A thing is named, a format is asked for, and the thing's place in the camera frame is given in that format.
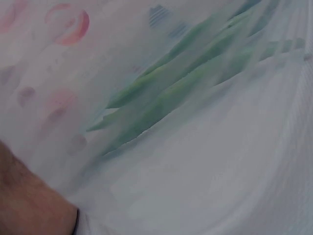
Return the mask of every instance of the green vegetable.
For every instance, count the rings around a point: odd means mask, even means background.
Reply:
[[[112,123],[114,123],[117,120],[118,117],[119,117],[118,111],[115,111],[114,113],[108,114],[108,115],[103,117],[103,120],[101,122],[99,122],[98,124],[96,124],[96,125],[92,126],[91,128],[89,128],[87,130],[87,132],[104,129],[107,126],[109,126]]]
[[[225,29],[228,29],[246,17],[248,17],[251,14],[251,11],[242,12],[241,14],[238,14],[237,16],[232,17],[220,30],[222,32]],[[176,58],[178,55],[180,55],[182,52],[184,52],[193,42],[194,40],[205,30],[209,29],[209,27],[212,25],[213,21],[215,20],[215,15],[210,16],[205,21],[199,23],[195,27],[193,27],[188,34],[179,42],[177,43],[169,53],[167,53],[165,56],[163,56],[160,60],[158,60],[153,66],[148,68],[141,76],[145,76],[149,73],[151,73],[156,68],[167,64],[174,58]]]
[[[179,79],[183,78],[189,72],[194,70],[196,67],[207,62],[208,60],[222,54],[229,45],[233,42],[235,36],[240,32],[244,23],[237,23],[231,28],[224,30],[219,36],[217,36],[205,49],[203,55],[196,59],[188,68],[183,70],[177,78],[173,79],[172,83],[175,83]],[[151,86],[157,79],[163,79],[160,74],[171,66],[171,62],[167,63],[150,74],[138,78],[134,83],[129,85],[127,88],[120,91],[113,99],[108,103],[107,108],[119,108],[133,101],[136,97],[142,94],[146,87]]]
[[[271,42],[267,45],[266,50],[263,52],[260,61],[265,60],[275,54],[279,42]],[[305,41],[303,39],[297,39],[295,48],[303,48]],[[282,52],[290,51],[292,46],[292,40],[286,40],[283,44]],[[240,73],[251,58],[255,47],[245,48],[241,53],[236,55],[230,62],[228,70],[222,75],[220,81],[217,81],[212,86],[220,84],[233,76]],[[119,137],[117,137],[112,144],[102,153],[105,155],[111,151],[118,149],[123,144],[130,142],[137,138],[141,133],[151,128],[157,122],[162,120],[170,112],[176,109],[184,100],[188,97],[193,88],[204,78],[211,77],[216,73],[218,67],[223,62],[223,57],[218,56],[214,59],[201,65],[183,79],[177,81],[172,86],[164,90],[153,101],[145,111],[138,117],[137,120],[132,122],[123,131]]]

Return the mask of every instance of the skin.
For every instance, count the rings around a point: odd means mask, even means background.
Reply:
[[[71,235],[77,209],[0,142],[0,234]]]

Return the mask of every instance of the plastic bag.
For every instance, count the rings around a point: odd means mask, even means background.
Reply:
[[[0,4],[1,140],[68,200],[121,235],[311,234],[311,0]]]

